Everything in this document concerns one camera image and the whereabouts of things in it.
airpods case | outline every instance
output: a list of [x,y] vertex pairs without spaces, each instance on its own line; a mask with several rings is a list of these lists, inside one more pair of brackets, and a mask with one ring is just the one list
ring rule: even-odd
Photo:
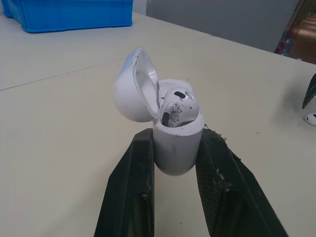
[[140,47],[127,57],[113,91],[114,104],[124,117],[135,122],[153,121],[155,163],[168,175],[182,175],[194,166],[204,127],[200,112],[184,126],[161,124],[160,105],[166,93],[177,87],[193,92],[190,84],[182,80],[158,81],[154,65]]

open lid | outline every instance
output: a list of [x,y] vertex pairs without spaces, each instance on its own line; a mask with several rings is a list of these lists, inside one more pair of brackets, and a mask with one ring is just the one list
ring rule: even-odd
[[114,84],[114,104],[127,119],[148,122],[159,117],[159,84],[147,52],[139,47],[129,54]]

blue bin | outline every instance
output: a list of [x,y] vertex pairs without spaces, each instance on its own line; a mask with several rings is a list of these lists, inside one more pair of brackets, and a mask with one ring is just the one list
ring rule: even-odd
[[2,0],[30,33],[132,25],[133,0]]

earbud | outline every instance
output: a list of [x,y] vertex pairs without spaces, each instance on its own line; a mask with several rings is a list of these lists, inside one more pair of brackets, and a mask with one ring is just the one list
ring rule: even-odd
[[310,125],[316,126],[316,114],[309,114],[305,117],[306,122]]
[[164,98],[161,124],[180,127],[194,121],[199,114],[198,102],[192,92],[179,87],[171,89]]

white table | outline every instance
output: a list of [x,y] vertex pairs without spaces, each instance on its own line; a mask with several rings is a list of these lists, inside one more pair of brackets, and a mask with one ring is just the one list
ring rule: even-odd
[[[316,103],[301,105],[316,66],[137,14],[132,27],[34,35],[0,16],[0,236],[93,236],[109,175],[151,126],[112,104],[140,45],[159,79],[192,85],[289,236],[315,236],[316,128],[302,117]],[[156,169],[155,195],[155,236],[208,236],[195,169]]]

